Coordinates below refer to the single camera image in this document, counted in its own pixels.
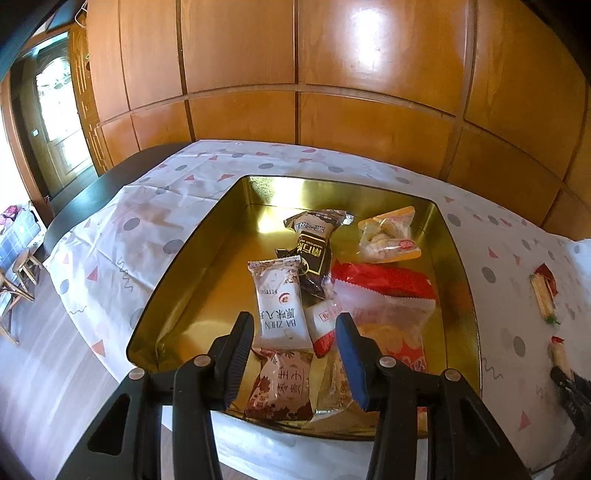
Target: patterned tablecloth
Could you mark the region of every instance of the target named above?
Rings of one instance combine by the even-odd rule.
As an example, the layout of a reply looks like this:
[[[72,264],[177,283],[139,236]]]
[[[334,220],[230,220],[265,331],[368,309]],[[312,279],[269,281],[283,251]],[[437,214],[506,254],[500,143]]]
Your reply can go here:
[[[591,377],[591,241],[551,235],[441,181],[328,150],[199,141],[125,186],[61,239],[46,266],[72,321],[117,380],[132,368],[125,348],[165,269],[216,201],[248,174],[348,181],[435,201],[472,289],[483,400],[529,468],[559,458],[573,426],[549,378],[548,343],[552,335],[565,338],[573,369]],[[558,326],[541,320],[530,286],[542,263],[556,277]],[[214,420],[220,460],[257,478],[365,477],[368,442],[271,432],[222,414]]]

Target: wooden stool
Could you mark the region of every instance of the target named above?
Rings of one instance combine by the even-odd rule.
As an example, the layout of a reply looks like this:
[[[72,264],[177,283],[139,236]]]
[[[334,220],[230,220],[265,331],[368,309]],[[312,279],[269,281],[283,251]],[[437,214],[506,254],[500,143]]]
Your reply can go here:
[[[33,270],[31,269],[30,265],[27,265],[29,262],[33,265],[38,266],[39,268],[43,268],[43,264],[39,262],[39,260],[31,254],[31,250],[29,250],[28,248],[26,248],[20,254],[18,254],[18,257],[14,261],[14,265],[12,266],[12,271],[16,274],[18,281],[21,283],[23,289],[26,292],[28,292],[28,290],[27,286],[25,285],[25,280],[22,277],[23,273],[31,279],[34,285],[37,285],[37,280],[35,279],[35,274],[33,273]]]
[[[2,296],[3,294],[10,295],[11,299],[8,303],[8,307],[6,308],[6,310],[4,310],[4,313],[0,315],[0,335],[5,335],[12,343],[18,345],[18,341],[10,334],[12,317],[10,315],[10,311],[12,310],[12,307],[14,307],[20,299],[27,299],[29,301],[33,301],[33,297],[29,292],[17,287],[14,283],[7,279],[4,275],[4,272],[0,270],[0,296]],[[6,328],[4,328],[4,326],[2,325],[2,317],[5,314],[9,314],[8,326]]]

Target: squiggly line pattern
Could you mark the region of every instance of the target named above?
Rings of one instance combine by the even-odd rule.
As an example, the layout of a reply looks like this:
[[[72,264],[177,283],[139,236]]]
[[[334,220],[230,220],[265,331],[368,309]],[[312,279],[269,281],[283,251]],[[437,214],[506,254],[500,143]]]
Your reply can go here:
[[[68,310],[68,313],[69,313],[70,315],[75,315],[76,313],[82,313],[83,311],[85,311],[85,310],[86,310],[86,307],[87,307],[87,306],[85,306],[85,307],[84,307],[82,310],[75,310],[75,311],[73,311],[73,312],[71,312],[70,310]]]
[[[495,367],[488,367],[488,361],[486,360],[485,356],[482,357],[482,362],[484,363],[484,370],[486,372],[490,372],[492,370],[493,380],[497,380],[498,378],[504,378],[502,373],[499,373],[498,375],[496,374]]]
[[[125,285],[123,285],[123,288],[128,288],[130,292],[132,292],[134,290],[134,286],[133,285],[129,285],[129,282],[131,281],[131,277],[129,276],[129,270],[124,269],[123,267],[125,266],[125,262],[123,261],[123,257],[119,257],[119,259],[117,260],[117,266],[119,267],[119,273],[123,274],[123,280],[125,280]]]

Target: black snack package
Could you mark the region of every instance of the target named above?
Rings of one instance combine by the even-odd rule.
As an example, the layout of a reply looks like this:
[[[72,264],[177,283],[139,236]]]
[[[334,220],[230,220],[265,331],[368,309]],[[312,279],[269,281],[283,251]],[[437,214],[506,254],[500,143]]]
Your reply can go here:
[[[338,227],[353,222],[353,215],[344,210],[311,210],[283,221],[285,228],[298,234],[292,250],[276,250],[277,257],[301,257],[301,289],[324,300],[323,280],[328,276],[332,253],[329,239]]]

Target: wooden wall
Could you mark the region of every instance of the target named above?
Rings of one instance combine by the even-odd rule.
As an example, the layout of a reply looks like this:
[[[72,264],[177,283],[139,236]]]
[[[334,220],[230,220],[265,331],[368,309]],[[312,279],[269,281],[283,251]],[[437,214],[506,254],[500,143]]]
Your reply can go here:
[[[167,142],[331,148],[591,236],[589,88],[520,0],[89,0],[113,164]]]

